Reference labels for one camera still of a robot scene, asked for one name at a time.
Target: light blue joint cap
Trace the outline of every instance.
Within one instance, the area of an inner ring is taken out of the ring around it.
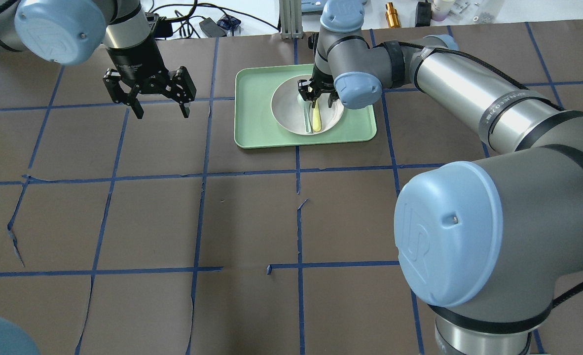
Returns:
[[[0,318],[0,355],[9,354],[39,355],[39,350],[19,326]]]
[[[320,23],[331,32],[355,32],[364,24],[364,5],[360,0],[328,0]]]
[[[454,40],[454,38],[450,35],[430,35],[430,36],[425,36],[425,38],[428,37],[436,37],[440,40],[442,40],[445,43],[445,47],[451,49],[451,50],[459,50],[458,49],[458,43],[456,43],[456,41]]]
[[[345,72],[333,83],[344,107],[352,110],[372,105],[381,97],[381,81],[367,72]]]
[[[33,53],[62,65],[86,61],[105,37],[105,18],[92,0],[22,0],[15,27]]]
[[[488,173],[453,162],[415,176],[399,194],[395,244],[416,296],[455,307],[487,283],[500,252],[502,202]]]

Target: round plate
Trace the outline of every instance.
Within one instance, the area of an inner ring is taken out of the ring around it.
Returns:
[[[309,107],[309,102],[303,101],[298,93],[299,79],[309,79],[310,75],[294,76],[276,88],[272,97],[272,114],[278,124],[283,126],[285,130],[296,133],[297,135],[311,136],[319,135],[333,128],[335,124],[342,117],[344,106],[338,100],[329,108],[329,95],[324,94],[318,98],[318,110],[320,110],[320,119],[322,121],[322,129],[314,132],[309,127],[307,131],[307,124],[305,124],[304,107]],[[309,120],[313,119],[313,108],[309,109]]]

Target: white background surface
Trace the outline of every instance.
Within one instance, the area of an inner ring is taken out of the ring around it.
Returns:
[[[278,23],[278,0],[204,0],[215,5],[229,7],[245,13],[252,14],[258,18],[276,25]],[[419,0],[393,0],[393,5],[399,13],[399,19],[402,27],[414,27],[414,16],[416,3]],[[432,25],[466,25],[473,23],[474,16],[479,8],[486,6],[488,1],[495,0],[470,0],[472,3],[462,15],[462,18],[450,15],[443,22],[434,22]],[[149,9],[151,0],[141,0],[143,7]],[[366,16],[364,17],[363,29],[384,29],[388,27],[386,22],[386,3],[387,0],[368,0],[364,6]],[[474,6],[474,2],[481,4],[481,7]],[[583,0],[503,0],[504,4],[497,16],[497,23],[510,22],[538,22],[538,21],[555,21],[555,20],[573,20],[583,19]],[[170,3],[190,4],[190,0],[155,0],[156,7]],[[178,9],[186,14],[190,7],[179,6],[161,9],[158,13],[161,16],[175,17],[174,9]],[[222,12],[218,9],[199,7],[195,14],[201,14],[205,17],[211,17],[217,21]],[[241,31],[236,35],[251,36],[262,34],[276,33],[275,29],[253,20],[244,15],[234,14],[242,21]],[[310,13],[303,15],[303,30],[317,31],[320,29],[320,14]]]

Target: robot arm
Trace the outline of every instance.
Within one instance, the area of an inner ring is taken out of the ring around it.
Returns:
[[[414,83],[502,154],[413,178],[395,242],[410,287],[437,314],[443,354],[523,355],[555,281],[583,270],[583,112],[448,50],[458,49],[449,36],[369,48],[363,17],[359,2],[329,0],[299,92],[362,108]]]
[[[185,67],[165,67],[140,0],[21,0],[0,14],[0,50],[27,47],[48,61],[75,65],[101,42],[116,67],[103,78],[114,103],[131,106],[142,118],[138,94],[162,94],[188,117],[195,85]]]

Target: green tray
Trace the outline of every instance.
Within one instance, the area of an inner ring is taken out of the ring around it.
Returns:
[[[238,72],[235,85],[235,142],[244,149],[305,144],[364,142],[377,133],[372,106],[344,111],[330,130],[296,135],[281,127],[270,108],[274,91],[285,80],[311,75],[313,65],[249,68]]]

